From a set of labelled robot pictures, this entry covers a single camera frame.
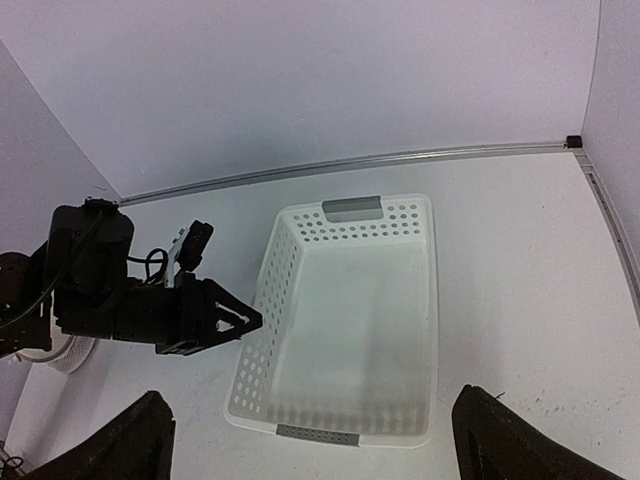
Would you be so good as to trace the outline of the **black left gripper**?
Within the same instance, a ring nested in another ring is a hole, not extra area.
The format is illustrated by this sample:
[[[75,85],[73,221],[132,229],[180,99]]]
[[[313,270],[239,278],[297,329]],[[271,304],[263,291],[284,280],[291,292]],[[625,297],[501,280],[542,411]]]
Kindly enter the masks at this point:
[[[134,232],[132,220],[105,200],[54,210],[44,278],[57,283],[53,306],[63,333],[191,355],[262,327],[260,312],[194,271],[180,273],[172,289],[130,276]]]

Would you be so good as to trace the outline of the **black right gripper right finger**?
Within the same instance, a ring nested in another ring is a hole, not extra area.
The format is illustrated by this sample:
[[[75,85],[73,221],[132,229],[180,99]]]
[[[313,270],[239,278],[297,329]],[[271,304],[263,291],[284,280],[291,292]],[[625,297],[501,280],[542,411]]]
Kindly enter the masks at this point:
[[[465,385],[452,408],[462,479],[616,479],[542,434],[497,397]]]

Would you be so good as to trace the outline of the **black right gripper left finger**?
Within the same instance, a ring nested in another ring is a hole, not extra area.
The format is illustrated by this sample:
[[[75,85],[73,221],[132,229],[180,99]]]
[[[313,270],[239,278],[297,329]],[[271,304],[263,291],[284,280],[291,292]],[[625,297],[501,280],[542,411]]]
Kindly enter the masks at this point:
[[[84,442],[27,473],[27,479],[169,479],[176,421],[148,391]]]

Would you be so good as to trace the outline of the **white perforated plastic basket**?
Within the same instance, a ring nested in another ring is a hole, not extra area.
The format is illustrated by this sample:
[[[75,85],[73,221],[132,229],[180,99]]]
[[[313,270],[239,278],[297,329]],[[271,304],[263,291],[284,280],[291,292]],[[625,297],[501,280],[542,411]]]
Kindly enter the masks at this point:
[[[225,416],[318,443],[415,448],[437,397],[438,298],[431,201],[375,195],[276,216]]]

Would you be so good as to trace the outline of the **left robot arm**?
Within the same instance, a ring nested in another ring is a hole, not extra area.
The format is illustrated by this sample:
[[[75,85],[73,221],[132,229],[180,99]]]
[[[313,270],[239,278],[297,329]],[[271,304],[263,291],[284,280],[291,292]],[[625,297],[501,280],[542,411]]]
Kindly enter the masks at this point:
[[[55,209],[32,254],[1,256],[1,354],[50,351],[52,328],[69,336],[149,344],[188,356],[260,329],[262,315],[194,271],[214,227],[195,220],[168,250],[138,259],[129,275],[134,224],[114,201],[88,198]]]

